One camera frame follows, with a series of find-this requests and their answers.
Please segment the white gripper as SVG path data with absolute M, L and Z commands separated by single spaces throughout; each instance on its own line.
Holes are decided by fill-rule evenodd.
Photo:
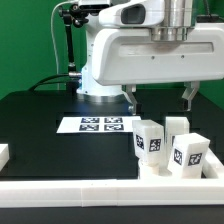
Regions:
M 224 78 L 224 24 L 199 23 L 185 41 L 171 42 L 154 41 L 149 29 L 103 29 L 94 41 L 92 76 L 101 85 L 126 85 L 132 115 L 141 104 L 128 84 L 185 82 L 182 107 L 190 111 L 199 81 Z

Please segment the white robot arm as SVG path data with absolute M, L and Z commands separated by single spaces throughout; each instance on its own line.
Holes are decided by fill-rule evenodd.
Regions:
M 93 86 L 123 89 L 136 114 L 138 84 L 183 82 L 183 108 L 204 80 L 224 78 L 224 22 L 195 14 L 197 0 L 79 0 L 90 15 Z

